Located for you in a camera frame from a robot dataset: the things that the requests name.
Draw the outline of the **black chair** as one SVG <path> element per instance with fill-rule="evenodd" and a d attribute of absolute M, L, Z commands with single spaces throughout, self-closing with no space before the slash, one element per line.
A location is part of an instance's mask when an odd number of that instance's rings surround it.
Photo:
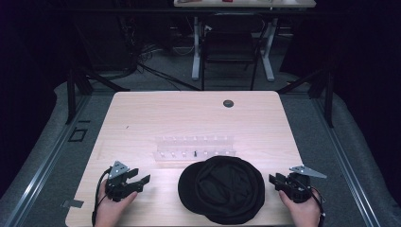
<path fill-rule="evenodd" d="M 254 87 L 267 23 L 257 13 L 214 13 L 202 22 L 200 44 L 201 89 L 205 88 L 205 66 L 213 64 L 244 64 L 253 66 L 250 90 Z"/>

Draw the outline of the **black tape square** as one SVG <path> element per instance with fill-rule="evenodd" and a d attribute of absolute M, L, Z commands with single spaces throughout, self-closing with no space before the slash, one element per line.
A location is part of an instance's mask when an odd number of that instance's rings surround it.
<path fill-rule="evenodd" d="M 82 142 L 87 134 L 87 129 L 74 128 L 70 134 L 69 142 Z"/>

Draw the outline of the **person's right hand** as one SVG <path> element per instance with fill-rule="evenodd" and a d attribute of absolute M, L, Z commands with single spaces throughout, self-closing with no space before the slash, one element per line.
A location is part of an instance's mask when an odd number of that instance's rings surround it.
<path fill-rule="evenodd" d="M 282 203 L 290 212 L 296 227 L 319 227 L 321 209 L 313 197 L 305 202 L 296 203 L 284 191 L 280 190 L 278 194 Z"/>

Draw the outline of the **clear acrylic rack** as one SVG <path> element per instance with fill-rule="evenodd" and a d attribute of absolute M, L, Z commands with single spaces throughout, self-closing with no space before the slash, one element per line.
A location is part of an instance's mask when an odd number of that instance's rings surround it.
<path fill-rule="evenodd" d="M 163 136 L 156 137 L 155 142 L 153 157 L 157 162 L 197 162 L 236 155 L 233 136 Z"/>

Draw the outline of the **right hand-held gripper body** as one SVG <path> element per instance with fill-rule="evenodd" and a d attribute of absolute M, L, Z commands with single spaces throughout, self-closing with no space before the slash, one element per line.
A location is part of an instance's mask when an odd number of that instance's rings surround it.
<path fill-rule="evenodd" d="M 293 166 L 286 176 L 287 196 L 295 203 L 303 203 L 312 197 L 311 177 L 326 179 L 327 176 L 307 166 Z"/>

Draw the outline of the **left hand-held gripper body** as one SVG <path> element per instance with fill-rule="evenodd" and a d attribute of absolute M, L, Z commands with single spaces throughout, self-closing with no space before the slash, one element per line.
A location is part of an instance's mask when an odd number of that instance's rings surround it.
<path fill-rule="evenodd" d="M 132 192 L 134 183 L 127 183 L 127 172 L 131 169 L 119 161 L 115 161 L 106 182 L 106 195 L 112 201 L 121 201 Z"/>

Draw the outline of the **black metal stand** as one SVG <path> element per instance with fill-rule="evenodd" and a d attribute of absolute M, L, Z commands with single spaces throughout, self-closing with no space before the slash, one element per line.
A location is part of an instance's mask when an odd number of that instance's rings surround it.
<path fill-rule="evenodd" d="M 77 114 L 76 88 L 84 95 L 90 96 L 94 91 L 89 79 L 94 79 L 115 92 L 128 92 L 127 88 L 123 88 L 108 79 L 103 78 L 98 73 L 87 68 L 73 68 L 67 75 L 67 102 L 68 116 L 66 125 L 70 124 Z"/>
<path fill-rule="evenodd" d="M 333 128 L 332 111 L 334 98 L 334 75 L 332 69 L 322 68 L 315 70 L 311 74 L 290 82 L 287 86 L 277 90 L 277 93 L 286 94 L 304 83 L 310 82 L 307 91 L 310 98 L 319 98 L 324 94 L 323 117 L 330 128 Z"/>

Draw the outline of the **metal floor rail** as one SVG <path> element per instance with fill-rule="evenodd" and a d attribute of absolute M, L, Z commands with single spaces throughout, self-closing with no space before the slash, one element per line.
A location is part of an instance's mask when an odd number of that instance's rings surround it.
<path fill-rule="evenodd" d="M 64 123 L 64 100 L 57 103 L 34 149 L 5 197 L 0 200 L 0 227 L 66 227 L 73 200 L 91 154 L 98 119 L 91 117 L 94 99 L 78 100 L 77 115 Z M 79 120 L 91 120 L 79 123 Z M 74 128 L 87 129 L 82 142 L 69 142 Z"/>
<path fill-rule="evenodd" d="M 328 134 L 330 141 L 334 147 L 334 156 L 336 157 L 342 176 L 348 185 L 348 188 L 351 192 L 352 197 L 354 198 L 357 209 L 359 210 L 366 227 L 381 227 L 375 211 L 373 210 L 372 205 L 366 196 L 365 190 L 361 186 L 357 175 L 352 168 L 351 163 L 349 162 L 349 159 L 340 142 L 340 139 L 336 134 L 335 129 L 331 128 L 325 120 L 322 103 L 317 99 L 312 99 L 311 102 L 314 106 L 315 111 L 318 113 L 324 130 Z"/>

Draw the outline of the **black hat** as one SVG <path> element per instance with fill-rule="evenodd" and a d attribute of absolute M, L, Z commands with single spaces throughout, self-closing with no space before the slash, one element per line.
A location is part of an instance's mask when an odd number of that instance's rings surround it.
<path fill-rule="evenodd" d="M 178 180 L 183 206 L 223 225 L 244 224 L 265 202 L 262 174 L 237 157 L 215 156 L 188 166 Z"/>

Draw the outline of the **person's left hand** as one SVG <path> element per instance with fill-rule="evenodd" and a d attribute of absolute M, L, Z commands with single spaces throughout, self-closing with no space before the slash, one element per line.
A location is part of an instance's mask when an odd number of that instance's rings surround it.
<path fill-rule="evenodd" d="M 122 201 L 113 201 L 106 196 L 105 185 L 106 181 L 103 181 L 99 187 L 94 227 L 115 227 L 138 195 L 137 192 L 132 192 Z"/>

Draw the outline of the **white-legged desk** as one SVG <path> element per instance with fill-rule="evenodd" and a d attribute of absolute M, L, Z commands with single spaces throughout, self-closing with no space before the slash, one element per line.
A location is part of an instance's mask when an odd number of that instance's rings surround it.
<path fill-rule="evenodd" d="M 201 9 L 313 9 L 315 0 L 174 0 L 174 6 L 179 8 L 201 8 Z M 277 18 L 268 22 L 267 43 L 261 51 L 265 75 L 268 81 L 274 81 L 274 74 L 270 65 L 269 54 L 277 27 Z"/>

